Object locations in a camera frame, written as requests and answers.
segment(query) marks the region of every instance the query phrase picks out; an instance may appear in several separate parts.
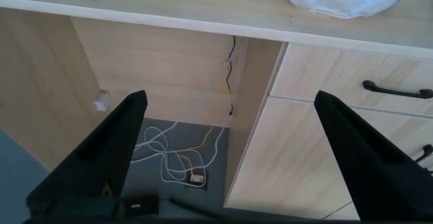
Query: wire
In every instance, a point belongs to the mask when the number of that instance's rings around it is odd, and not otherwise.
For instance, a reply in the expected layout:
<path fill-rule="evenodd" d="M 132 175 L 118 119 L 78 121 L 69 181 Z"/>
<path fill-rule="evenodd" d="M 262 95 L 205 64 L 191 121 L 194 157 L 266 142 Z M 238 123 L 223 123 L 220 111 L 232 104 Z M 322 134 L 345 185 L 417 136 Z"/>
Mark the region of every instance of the wire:
<path fill-rule="evenodd" d="M 206 136 L 204 136 L 204 139 L 203 139 L 202 143 L 201 143 L 199 146 L 192 147 L 192 148 L 188 148 L 188 149 L 189 149 L 189 150 L 200 149 L 200 148 L 204 145 L 204 143 L 206 143 L 206 139 L 208 138 L 210 132 L 212 132 L 213 129 L 214 129 L 214 127 L 213 127 L 213 126 L 210 126 L 210 130 L 208 131 L 208 133 L 206 134 Z M 192 168 L 191 160 L 190 160 L 188 157 L 186 157 L 186 156 L 184 156 L 184 155 L 181 155 L 181 154 L 179 154 L 179 156 L 180 156 L 181 158 L 186 159 L 186 161 L 188 161 L 188 163 L 189 163 L 189 167 Z"/>
<path fill-rule="evenodd" d="M 171 128 L 168 128 L 168 129 L 164 130 L 164 131 L 161 131 L 157 127 L 148 127 L 145 130 L 145 132 L 144 132 L 144 142 L 139 143 L 139 144 L 137 144 L 135 146 L 134 153 L 138 149 L 140 149 L 140 148 L 142 148 L 144 146 L 147 146 L 148 148 L 150 148 L 151 150 L 153 150 L 155 152 L 155 154 L 152 154 L 150 156 L 147 156 L 147 157 L 144 157 L 144 158 L 140 158 L 140 159 L 137 159 L 137 160 L 132 160 L 131 163 L 137 163 L 137 162 L 141 162 L 141 161 L 144 161 L 144 160 L 148 160 L 148 159 L 156 157 L 156 156 L 162 156 L 162 158 L 161 158 L 160 174 L 161 174 L 161 180 L 163 182 L 165 182 L 165 183 L 178 183 L 178 184 L 187 185 L 187 186 L 190 186 L 190 187 L 203 187 L 204 184 L 206 184 L 206 171 L 205 171 L 206 169 L 205 168 L 208 167 L 208 166 L 210 166 L 213 163 L 213 161 L 215 160 L 215 157 L 218 154 L 218 142 L 219 142 L 219 139 L 221 138 L 221 135 L 223 134 L 225 128 L 221 129 L 221 132 L 219 133 L 218 137 L 216 138 L 216 140 L 215 140 L 215 152 L 214 152 L 214 155 L 210 159 L 209 163 L 206 164 L 206 165 L 203 163 L 202 155 L 197 150 L 191 150 L 191 149 L 173 150 L 173 149 L 170 149 L 168 147 L 168 140 L 167 140 L 167 138 L 166 138 L 166 136 L 165 136 L 164 133 L 166 133 L 167 131 L 171 130 L 172 128 L 173 128 L 173 126 Z M 147 140 L 147 136 L 146 135 L 147 135 L 147 132 L 150 129 L 154 129 L 154 130 L 157 130 L 159 132 L 158 135 L 160 135 L 160 136 L 163 137 L 166 146 L 164 146 L 161 142 L 157 141 L 155 137 L 153 137 L 150 141 Z M 158 150 L 158 149 L 152 147 L 153 143 L 156 143 L 157 145 L 159 145 L 162 148 L 162 150 Z M 192 166 L 192 164 L 191 164 L 191 166 L 189 168 L 186 168 L 185 165 L 183 164 L 183 161 L 181 160 L 180 155 L 178 154 L 180 152 L 194 152 L 194 153 L 196 153 L 199 156 L 201 165 L 200 166 Z M 179 162 L 181 163 L 181 166 L 182 166 L 183 170 L 175 170 L 175 169 L 169 168 L 168 154 L 175 154 L 175 156 L 178 158 Z M 175 179 L 176 181 L 165 179 L 164 175 L 163 175 L 164 174 L 163 173 L 163 168 L 165 168 L 166 172 L 173 179 Z M 193 184 L 190 184 L 190 183 L 184 183 L 184 182 L 182 182 L 186 178 L 186 174 L 185 173 L 187 171 L 192 171 L 194 169 L 203 169 L 203 171 L 204 171 L 204 180 L 203 180 L 203 183 L 201 185 L 193 185 Z M 182 177 L 176 177 L 176 176 L 173 175 L 173 173 L 183 173 L 183 176 Z"/>
<path fill-rule="evenodd" d="M 230 83 L 229 83 L 229 77 L 230 77 L 231 69 L 232 69 L 232 64 L 231 64 L 232 57 L 231 57 L 231 55 L 233 55 L 233 51 L 235 50 L 235 48 L 236 48 L 236 36 L 233 35 L 233 48 L 231 48 L 229 59 L 227 60 L 229 62 L 229 74 L 227 75 L 227 78 L 225 79 L 225 82 L 227 83 L 227 88 L 229 88 L 230 98 L 231 98 L 231 87 L 230 87 Z M 230 99 L 230 107 L 231 107 L 231 109 L 230 109 L 229 115 L 231 116 L 231 115 L 233 115 L 233 111 L 235 109 L 233 107 L 233 101 L 231 99 Z"/>
<path fill-rule="evenodd" d="M 233 48 L 231 48 L 229 59 L 227 59 L 227 61 L 231 60 L 231 55 L 233 55 L 233 52 L 235 51 L 235 47 L 236 47 L 236 36 L 233 35 Z"/>
<path fill-rule="evenodd" d="M 191 160 L 188 157 L 186 157 L 184 155 L 181 155 L 181 154 L 179 154 L 179 157 L 180 158 L 184 158 L 186 161 L 188 161 L 189 167 L 192 167 L 192 162 L 191 162 Z M 191 177 L 193 177 L 193 176 L 194 176 L 194 172 L 191 170 Z"/>
<path fill-rule="evenodd" d="M 188 148 L 188 149 L 189 150 L 200 149 L 204 145 L 204 143 L 206 142 L 206 139 L 208 138 L 210 132 L 212 132 L 213 129 L 214 129 L 214 127 L 210 126 L 210 129 L 209 129 L 208 133 L 206 134 L 206 136 L 204 136 L 203 142 L 199 146 L 191 147 L 191 148 Z"/>

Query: gray floor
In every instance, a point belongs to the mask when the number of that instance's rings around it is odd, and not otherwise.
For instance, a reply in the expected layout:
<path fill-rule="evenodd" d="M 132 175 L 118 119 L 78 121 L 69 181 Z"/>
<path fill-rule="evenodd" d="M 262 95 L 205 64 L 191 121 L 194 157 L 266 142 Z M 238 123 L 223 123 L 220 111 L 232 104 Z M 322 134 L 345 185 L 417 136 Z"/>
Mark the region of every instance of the gray floor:
<path fill-rule="evenodd" d="M 21 223 L 29 218 L 25 198 L 48 170 L 0 130 L 0 223 Z"/>
<path fill-rule="evenodd" d="M 149 126 L 161 130 L 169 128 L 173 122 L 163 120 L 144 119 L 137 142 L 143 141 L 143 133 Z M 179 123 L 173 130 L 166 133 L 169 146 L 172 149 L 183 149 L 199 145 L 209 126 Z M 206 164 L 214 154 L 214 143 L 221 128 L 215 128 L 206 144 L 199 149 Z M 182 202 L 200 207 L 217 215 L 233 218 L 254 220 L 300 220 L 293 217 L 271 215 L 246 210 L 223 208 L 225 188 L 225 168 L 227 162 L 227 144 L 229 129 L 225 129 L 218 144 L 218 154 L 214 162 L 207 168 L 209 182 L 207 191 L 200 189 L 185 189 L 176 183 L 163 183 L 160 179 L 161 157 L 155 157 L 144 162 L 132 164 L 129 167 L 122 195 L 124 197 L 158 194 L 160 197 L 160 218 L 203 218 L 168 202 L 168 198 L 176 198 Z M 140 149 L 136 158 L 149 156 L 152 151 Z M 198 158 L 190 157 L 194 165 L 199 165 Z M 177 168 L 176 159 L 170 167 Z M 21 223 L 28 218 L 25 207 L 27 194 L 48 174 L 30 154 L 23 150 L 16 142 L 0 131 L 0 223 Z"/>

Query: desk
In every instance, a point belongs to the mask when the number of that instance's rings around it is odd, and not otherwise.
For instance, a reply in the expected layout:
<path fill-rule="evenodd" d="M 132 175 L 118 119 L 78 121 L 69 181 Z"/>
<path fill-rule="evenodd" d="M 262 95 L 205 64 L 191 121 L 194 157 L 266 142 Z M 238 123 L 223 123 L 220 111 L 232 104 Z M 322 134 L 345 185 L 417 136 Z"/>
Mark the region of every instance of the desk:
<path fill-rule="evenodd" d="M 113 108 L 145 89 L 150 118 L 230 127 L 226 206 L 357 218 L 332 215 L 351 199 L 313 95 L 337 95 L 416 154 L 433 129 L 432 100 L 361 84 L 433 88 L 432 3 L 339 20 L 288 0 L 0 0 L 0 125 L 54 169 L 106 116 L 93 105 L 101 90 Z M 229 116 L 222 61 L 233 35 L 247 39 Z"/>

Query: drawer front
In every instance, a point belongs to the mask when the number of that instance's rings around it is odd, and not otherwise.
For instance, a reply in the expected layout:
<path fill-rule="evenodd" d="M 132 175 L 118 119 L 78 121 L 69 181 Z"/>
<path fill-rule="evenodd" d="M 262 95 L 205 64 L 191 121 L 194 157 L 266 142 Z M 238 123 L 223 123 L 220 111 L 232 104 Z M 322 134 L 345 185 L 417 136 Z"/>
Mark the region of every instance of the drawer front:
<path fill-rule="evenodd" d="M 433 120 L 356 110 L 410 156 Z M 227 206 L 322 219 L 351 201 L 313 103 L 269 97 Z"/>
<path fill-rule="evenodd" d="M 314 101 L 318 90 L 350 106 L 433 116 L 433 99 L 389 95 L 363 88 L 365 80 L 396 91 L 433 89 L 433 60 L 290 44 L 272 96 Z"/>

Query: desk top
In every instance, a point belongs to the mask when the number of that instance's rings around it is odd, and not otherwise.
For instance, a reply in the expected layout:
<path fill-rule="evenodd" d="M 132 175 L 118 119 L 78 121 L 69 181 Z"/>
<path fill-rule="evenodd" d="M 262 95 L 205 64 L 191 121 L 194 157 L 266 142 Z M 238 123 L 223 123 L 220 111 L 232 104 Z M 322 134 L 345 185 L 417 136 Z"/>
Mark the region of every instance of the desk top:
<path fill-rule="evenodd" d="M 288 0 L 0 0 L 0 7 L 433 59 L 433 0 L 340 20 Z"/>

